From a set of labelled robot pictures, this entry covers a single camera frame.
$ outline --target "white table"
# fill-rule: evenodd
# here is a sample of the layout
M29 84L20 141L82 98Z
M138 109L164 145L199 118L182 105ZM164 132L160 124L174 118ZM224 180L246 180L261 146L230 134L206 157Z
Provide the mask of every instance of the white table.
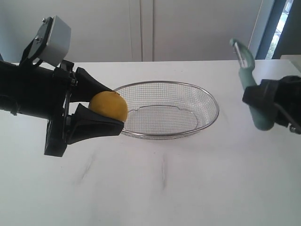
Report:
M237 61L76 66L113 89L147 80L201 86L218 101L220 116L191 137L100 137L57 158L43 155L46 120L0 111L1 226L301 224L301 136L253 126ZM286 60L257 61L254 75L300 72Z

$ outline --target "basket rim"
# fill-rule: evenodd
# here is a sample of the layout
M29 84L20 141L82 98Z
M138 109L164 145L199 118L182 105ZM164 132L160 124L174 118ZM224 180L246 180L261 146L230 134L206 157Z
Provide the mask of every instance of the basket rim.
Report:
M133 132L133 131L129 131L123 128L122 132L132 136L136 136L136 137L176 137L176 136L181 136L181 135L189 135L191 133L196 133L197 131L200 131L202 129L205 129L209 126L211 126L218 118L219 114L220 114L220 107L219 104L217 103L216 99L214 98L214 96L209 93L207 90L205 90L204 88L200 87L200 86L196 86L196 85L192 85L189 83L185 83L185 82L179 82L179 81L165 81L165 80L155 80L155 81L141 81L141 82L134 82L134 83L130 83L124 86L120 86L118 88L116 88L114 91L118 91L127 87L131 87L131 86L136 86L136 85L142 85L142 84L148 84L148 83L166 83L166 84L178 84L178 85L184 85L184 86L190 86L190 87L194 87L197 88L203 92L205 92L207 95L209 95L211 97L211 99L214 102L214 105L216 107L216 114L214 119L207 125L194 129L194 130L188 130L188 131L184 131L184 132L179 132L179 133L166 133L166 134L151 134L151 133L137 133L137 132Z

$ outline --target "wire mesh basket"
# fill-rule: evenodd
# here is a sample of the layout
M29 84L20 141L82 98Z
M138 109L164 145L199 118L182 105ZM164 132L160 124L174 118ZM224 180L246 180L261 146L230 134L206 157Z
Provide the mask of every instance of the wire mesh basket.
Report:
M175 139L195 134L218 117L214 97L201 87L174 81L145 81L115 90L127 102L123 134L143 139Z

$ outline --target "lemon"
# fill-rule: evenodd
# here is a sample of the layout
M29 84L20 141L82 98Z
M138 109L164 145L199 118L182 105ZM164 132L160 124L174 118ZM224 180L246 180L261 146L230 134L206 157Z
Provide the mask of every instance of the lemon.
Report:
M127 103L116 92L104 91L96 94L90 101L89 109L119 121L127 119Z

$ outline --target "wire mesh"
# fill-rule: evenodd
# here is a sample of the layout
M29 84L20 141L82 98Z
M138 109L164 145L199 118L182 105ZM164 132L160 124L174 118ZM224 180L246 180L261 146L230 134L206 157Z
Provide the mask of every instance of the wire mesh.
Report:
M172 139L210 126L219 106L204 89L172 81L147 81L115 90L129 109L123 133L145 139Z

